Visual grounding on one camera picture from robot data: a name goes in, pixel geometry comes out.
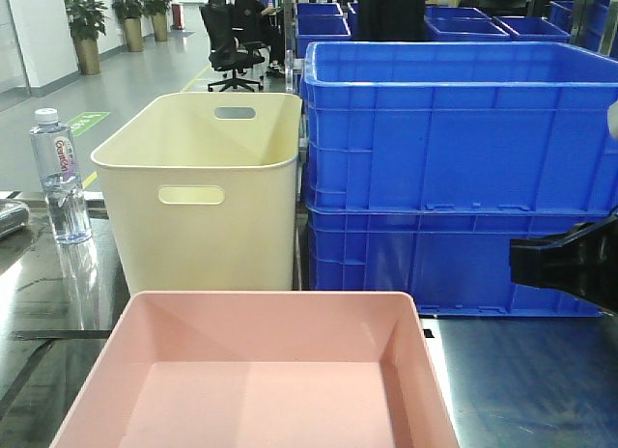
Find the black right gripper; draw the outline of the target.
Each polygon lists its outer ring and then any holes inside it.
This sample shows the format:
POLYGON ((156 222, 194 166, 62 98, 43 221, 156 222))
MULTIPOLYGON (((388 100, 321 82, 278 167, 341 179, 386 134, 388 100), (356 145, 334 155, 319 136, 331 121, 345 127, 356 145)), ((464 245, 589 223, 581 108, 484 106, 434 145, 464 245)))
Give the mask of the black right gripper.
POLYGON ((617 314, 617 216, 577 223, 565 235, 511 238, 510 279, 513 283, 564 290, 617 314))

